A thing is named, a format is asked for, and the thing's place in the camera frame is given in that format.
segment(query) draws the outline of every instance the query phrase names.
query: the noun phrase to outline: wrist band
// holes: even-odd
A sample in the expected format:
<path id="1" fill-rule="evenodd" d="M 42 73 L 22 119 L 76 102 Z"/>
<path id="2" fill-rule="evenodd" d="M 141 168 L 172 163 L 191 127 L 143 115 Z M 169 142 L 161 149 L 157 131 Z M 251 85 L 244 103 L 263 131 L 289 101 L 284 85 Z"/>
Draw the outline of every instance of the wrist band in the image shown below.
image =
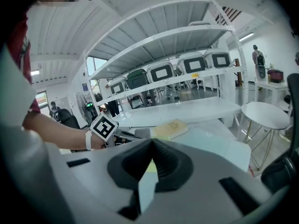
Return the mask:
<path id="1" fill-rule="evenodd" d="M 87 131 L 86 134 L 85 134 L 85 144 L 86 144 L 86 149 L 87 150 L 91 150 L 92 149 L 92 134 L 93 132 L 92 131 Z"/>

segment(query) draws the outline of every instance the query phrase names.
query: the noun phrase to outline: window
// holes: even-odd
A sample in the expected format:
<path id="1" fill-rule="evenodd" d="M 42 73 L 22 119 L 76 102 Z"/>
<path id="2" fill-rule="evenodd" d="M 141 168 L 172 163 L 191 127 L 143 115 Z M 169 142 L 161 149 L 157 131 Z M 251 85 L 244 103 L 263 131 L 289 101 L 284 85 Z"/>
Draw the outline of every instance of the window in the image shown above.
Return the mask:
<path id="1" fill-rule="evenodd" d="M 47 93 L 45 91 L 38 93 L 36 95 L 36 100 L 37 100 L 39 108 L 41 109 L 41 113 L 50 117 L 50 115 L 49 115 L 50 109 L 49 109 L 49 104 L 48 104 Z"/>
<path id="2" fill-rule="evenodd" d="M 93 74 L 95 72 L 93 58 L 88 57 L 86 62 L 87 62 L 88 75 L 90 76 L 91 74 Z"/>
<path id="3" fill-rule="evenodd" d="M 105 62 L 106 60 L 94 58 L 95 69 L 97 70 L 98 68 L 100 68 Z"/>
<path id="4" fill-rule="evenodd" d="M 91 74 L 93 74 L 105 62 L 106 62 L 106 60 L 102 60 L 102 59 L 99 59 L 99 58 L 93 58 L 93 57 L 89 56 L 86 60 L 88 75 L 90 76 Z"/>
<path id="5" fill-rule="evenodd" d="M 36 95 L 36 100 L 38 102 L 38 106 L 41 108 L 42 106 L 48 105 L 48 99 L 46 92 L 42 92 Z"/>
<path id="6" fill-rule="evenodd" d="M 90 81 L 90 85 L 92 87 L 93 93 L 99 93 L 99 91 L 100 91 L 99 83 L 97 83 L 97 84 L 96 83 L 97 83 L 97 80 L 91 80 Z"/>

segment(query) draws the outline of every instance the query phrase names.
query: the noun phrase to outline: shelf board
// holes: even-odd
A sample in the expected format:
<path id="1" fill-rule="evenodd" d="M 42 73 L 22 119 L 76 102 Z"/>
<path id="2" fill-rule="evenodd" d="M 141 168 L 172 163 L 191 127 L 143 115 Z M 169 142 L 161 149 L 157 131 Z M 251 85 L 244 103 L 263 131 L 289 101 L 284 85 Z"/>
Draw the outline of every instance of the shelf board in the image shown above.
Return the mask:
<path id="1" fill-rule="evenodd" d="M 113 119 L 119 127 L 149 127 L 174 119 L 195 123 L 239 114 L 241 107 L 220 97 L 209 97 L 167 105 L 157 105 L 120 113 Z"/>
<path id="2" fill-rule="evenodd" d="M 99 67 L 89 80 L 115 78 L 139 67 L 185 52 L 208 49 L 226 32 L 230 26 L 200 25 L 168 30 L 119 52 Z"/>
<path id="3" fill-rule="evenodd" d="M 166 85 L 170 85 L 170 84 L 174 84 L 174 83 L 179 83 L 179 82 L 183 82 L 183 81 L 187 81 L 187 80 L 193 80 L 194 78 L 192 77 L 192 75 L 194 74 L 198 74 L 199 78 L 203 78 L 203 77 L 209 77 L 209 76 L 216 76 L 216 75 L 221 75 L 221 74 L 226 74 L 227 72 L 242 72 L 243 71 L 243 67 L 239 66 L 239 67 L 226 67 L 226 68 L 219 68 L 219 69 L 208 69 L 208 70 L 203 70 L 200 72 L 194 72 L 194 73 L 190 73 L 190 74 L 186 74 L 186 75 L 182 75 L 179 77 L 172 77 L 172 78 L 168 78 L 165 80 L 160 80 L 160 81 L 156 81 L 154 83 L 151 84 L 147 84 L 141 87 L 138 87 L 136 89 L 132 89 L 132 90 L 127 90 L 124 91 L 122 93 L 113 95 L 109 98 L 103 99 L 99 102 L 96 103 L 96 105 L 103 105 L 104 103 L 113 101 L 113 100 L 117 100 L 120 98 L 124 98 L 127 96 L 131 96 L 137 93 L 140 93 L 142 91 L 148 91 L 151 89 L 155 89 L 158 87 L 164 87 Z"/>
<path id="4" fill-rule="evenodd" d="M 87 52 L 90 56 L 111 59 L 125 48 L 149 36 L 188 26 L 205 18 L 210 0 L 170 0 L 153 5 L 128 16 L 110 28 Z"/>

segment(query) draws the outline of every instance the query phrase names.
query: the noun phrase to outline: human arm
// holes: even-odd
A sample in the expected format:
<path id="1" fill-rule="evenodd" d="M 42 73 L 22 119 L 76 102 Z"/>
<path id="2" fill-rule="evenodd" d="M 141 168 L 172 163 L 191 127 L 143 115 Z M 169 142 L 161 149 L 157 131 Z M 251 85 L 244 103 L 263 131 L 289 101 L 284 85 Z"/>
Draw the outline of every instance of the human arm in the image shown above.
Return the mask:
<path id="1" fill-rule="evenodd" d="M 255 52 L 252 52 L 252 60 L 255 64 L 256 63 L 256 53 Z"/>
<path id="2" fill-rule="evenodd" d="M 54 143 L 59 148 L 86 149 L 86 131 L 64 126 L 41 113 L 29 112 L 25 117 L 23 127 L 36 131 L 45 142 Z M 93 134 L 91 144 L 93 149 L 101 149 L 105 142 Z"/>

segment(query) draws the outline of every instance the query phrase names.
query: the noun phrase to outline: white round side table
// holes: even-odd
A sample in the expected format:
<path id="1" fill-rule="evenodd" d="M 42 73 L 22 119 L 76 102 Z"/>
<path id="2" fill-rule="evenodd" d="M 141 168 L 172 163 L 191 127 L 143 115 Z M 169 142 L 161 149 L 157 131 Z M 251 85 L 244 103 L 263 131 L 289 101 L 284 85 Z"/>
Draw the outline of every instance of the white round side table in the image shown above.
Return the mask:
<path id="1" fill-rule="evenodd" d="M 256 166 L 257 170 L 259 171 L 263 167 L 263 165 L 267 159 L 267 156 L 269 154 L 269 151 L 270 151 L 270 148 L 271 148 L 271 145 L 273 142 L 275 130 L 286 129 L 290 124 L 290 119 L 289 119 L 288 115 L 283 110 L 279 109 L 278 107 L 276 107 L 274 105 L 271 105 L 268 103 L 263 103 L 263 102 L 250 102 L 248 104 L 244 104 L 244 105 L 242 105 L 241 110 L 242 110 L 243 114 L 242 114 L 242 118 L 241 118 L 240 127 L 242 125 L 244 115 L 250 119 L 249 127 L 248 127 L 248 130 L 247 130 L 247 133 L 246 133 L 243 143 L 247 144 L 251 140 L 251 139 L 249 139 L 247 141 L 252 122 L 255 122 L 261 126 L 258 129 L 258 131 L 262 127 L 266 127 L 268 129 L 270 129 L 267 132 L 267 134 L 265 135 L 265 137 L 262 138 L 262 140 L 258 143 L 258 145 L 256 145 L 251 150 L 251 151 L 254 151 L 264 141 L 264 139 L 267 138 L 268 135 L 270 135 L 266 153 L 265 153 L 265 156 L 263 158 L 261 165 L 258 165 L 257 161 L 251 154 L 253 163 Z"/>

